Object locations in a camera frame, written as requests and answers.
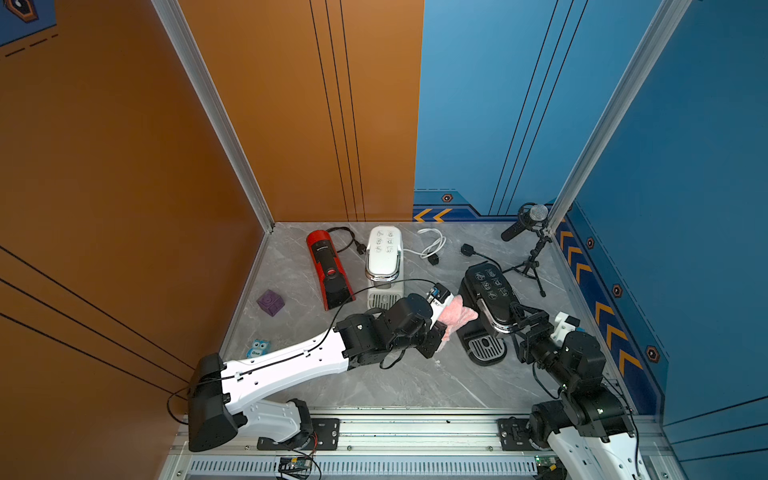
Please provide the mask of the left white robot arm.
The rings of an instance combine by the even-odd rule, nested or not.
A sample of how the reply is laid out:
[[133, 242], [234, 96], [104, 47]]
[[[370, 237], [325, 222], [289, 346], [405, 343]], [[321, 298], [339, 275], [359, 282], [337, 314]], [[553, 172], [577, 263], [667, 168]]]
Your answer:
[[212, 450], [247, 433], [285, 449], [306, 445], [314, 434], [307, 404], [272, 402], [270, 396], [360, 367], [388, 370], [389, 356], [400, 362], [409, 350], [432, 357], [447, 330], [439, 318], [454, 298], [434, 288], [427, 296], [401, 298], [387, 310], [350, 315], [323, 334], [258, 359], [201, 358], [186, 392], [189, 450]]

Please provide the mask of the white coffee machine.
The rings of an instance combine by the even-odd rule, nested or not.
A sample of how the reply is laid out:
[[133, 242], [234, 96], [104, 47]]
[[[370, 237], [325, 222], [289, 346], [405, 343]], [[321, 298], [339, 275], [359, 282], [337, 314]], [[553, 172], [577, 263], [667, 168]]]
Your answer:
[[368, 238], [365, 274], [369, 282], [368, 308], [389, 309], [404, 297], [401, 264], [403, 242], [401, 231], [390, 225], [374, 227]]

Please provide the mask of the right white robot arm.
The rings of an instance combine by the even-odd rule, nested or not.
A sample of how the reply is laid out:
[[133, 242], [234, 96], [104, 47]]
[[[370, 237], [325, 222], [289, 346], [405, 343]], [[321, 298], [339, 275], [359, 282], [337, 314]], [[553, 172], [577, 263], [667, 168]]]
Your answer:
[[530, 438], [552, 450], [568, 479], [648, 479], [632, 410], [604, 377], [599, 341], [565, 313], [513, 303], [509, 334], [519, 361], [546, 372], [558, 393], [534, 405]]

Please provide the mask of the black coffee machine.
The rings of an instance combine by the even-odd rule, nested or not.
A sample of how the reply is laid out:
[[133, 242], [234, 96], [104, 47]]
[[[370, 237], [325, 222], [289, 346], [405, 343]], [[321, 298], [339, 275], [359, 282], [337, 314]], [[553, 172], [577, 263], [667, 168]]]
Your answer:
[[478, 314], [457, 332], [465, 353], [479, 366], [500, 363], [508, 352], [501, 337], [511, 333], [511, 305], [518, 301], [511, 285], [496, 264], [486, 261], [465, 271], [459, 294], [464, 306]]

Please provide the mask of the pink cloth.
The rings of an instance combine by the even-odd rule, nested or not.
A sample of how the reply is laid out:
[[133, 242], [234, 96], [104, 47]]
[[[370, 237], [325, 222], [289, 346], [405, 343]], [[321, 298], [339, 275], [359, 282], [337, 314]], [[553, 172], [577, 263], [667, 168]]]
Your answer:
[[479, 314], [475, 310], [464, 305], [464, 300], [461, 295], [455, 295], [437, 318], [438, 322], [441, 322], [446, 326], [445, 333], [437, 351], [440, 352], [444, 349], [452, 334], [456, 333], [470, 321], [476, 320], [478, 316]]

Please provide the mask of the red coffee machine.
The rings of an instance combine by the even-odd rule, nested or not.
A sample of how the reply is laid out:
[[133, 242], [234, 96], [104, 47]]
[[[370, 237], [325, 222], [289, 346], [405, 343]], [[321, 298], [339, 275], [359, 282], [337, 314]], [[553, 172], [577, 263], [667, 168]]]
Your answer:
[[354, 300], [350, 282], [330, 234], [326, 230], [315, 230], [307, 236], [306, 243], [318, 277], [325, 309], [332, 310], [348, 300]]

